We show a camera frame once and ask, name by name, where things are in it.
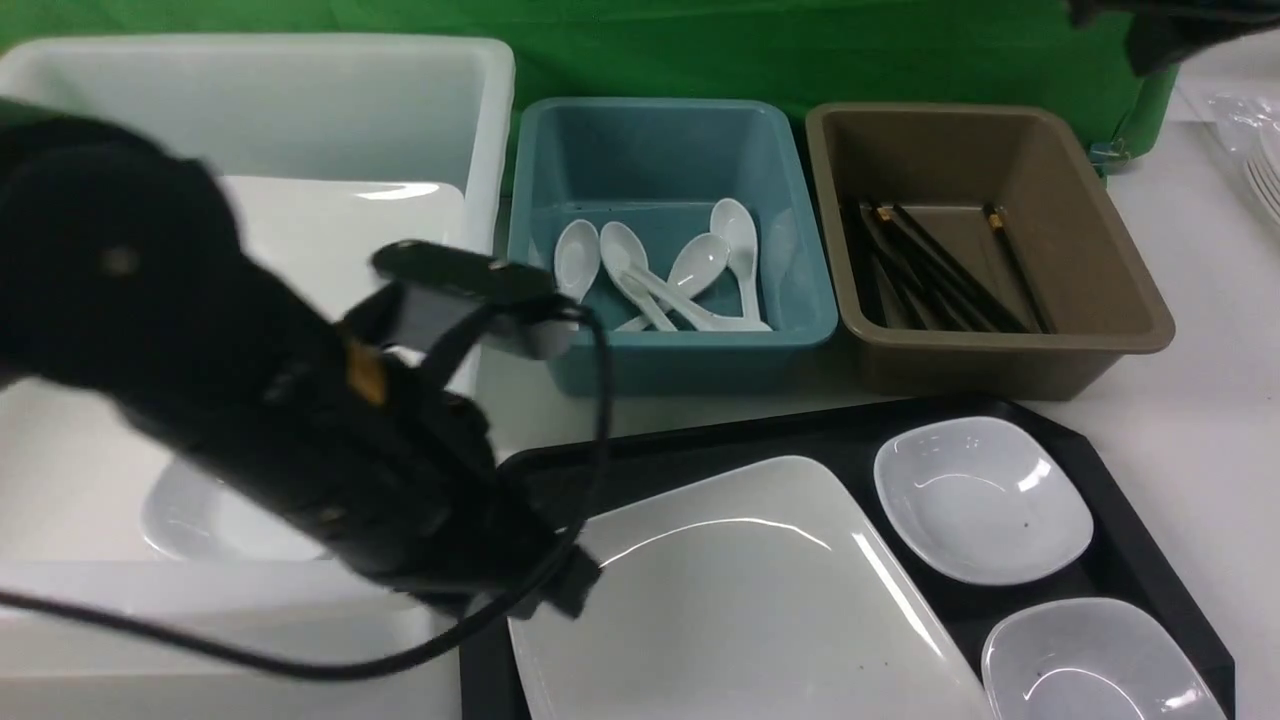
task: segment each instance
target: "plastic bag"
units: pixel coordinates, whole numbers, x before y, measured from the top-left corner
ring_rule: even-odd
[[[1217,138],[1230,155],[1245,159],[1265,152],[1267,141],[1274,151],[1280,150],[1280,102],[1222,92],[1211,97],[1208,106]]]
[[[1220,94],[1210,99],[1208,108],[1239,182],[1280,229],[1280,102]]]

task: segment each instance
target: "black tray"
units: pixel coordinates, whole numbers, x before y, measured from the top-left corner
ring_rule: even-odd
[[[872,462],[884,441],[908,429],[969,415],[1009,420],[1032,434],[1071,478],[1093,511],[1093,542],[1079,560],[1025,585],[975,587],[925,565],[899,538],[881,507]],[[1053,600],[1106,596],[1149,612],[1235,717],[1235,661],[1165,560],[1089,441],[1025,407],[984,396],[948,396],[787,415],[613,441],[613,465],[595,514],[631,505],[781,455],[812,457],[845,484],[902,569],[979,674],[987,634],[1009,615]],[[500,471],[529,488],[548,518],[563,523],[590,473],[590,446],[522,452]],[[525,720],[529,708],[506,624],[461,648],[465,720]]]

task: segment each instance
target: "brown plastic bin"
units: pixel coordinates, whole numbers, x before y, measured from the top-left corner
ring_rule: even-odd
[[[833,104],[809,113],[806,129],[836,300],[867,388],[1066,400],[1121,356],[1158,352],[1172,341],[1169,307],[1079,142],[1056,115],[984,105]],[[841,202],[863,197],[900,202],[1029,322],[1030,309],[982,214],[993,202],[1052,332],[906,329],[892,327],[895,313],[891,327],[872,323],[859,304],[841,219]],[[892,305],[886,288],[876,291]]]

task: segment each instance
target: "tabletop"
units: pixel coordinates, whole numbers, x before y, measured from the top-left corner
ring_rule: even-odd
[[[1235,656],[1244,720],[1280,706],[1268,557],[1280,548],[1280,228],[1215,143],[1208,126],[1172,120],[1152,154],[1110,178],[1176,319],[1174,343],[1121,360],[1070,402],[1027,405],[1089,437]],[[622,398],[616,434],[883,400],[832,374],[838,360],[815,360],[822,379],[786,396]],[[485,354],[479,387],[504,455],[590,438],[593,401],[561,395],[544,365]]]

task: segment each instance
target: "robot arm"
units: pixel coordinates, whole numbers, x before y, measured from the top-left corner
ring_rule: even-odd
[[[374,265],[389,284],[330,324],[244,256],[198,163],[0,100],[0,386],[106,395],[393,591],[461,615],[532,583],[521,614],[577,616],[596,562],[498,480],[483,414],[444,386],[483,337],[544,356],[580,310],[541,270],[422,242]]]

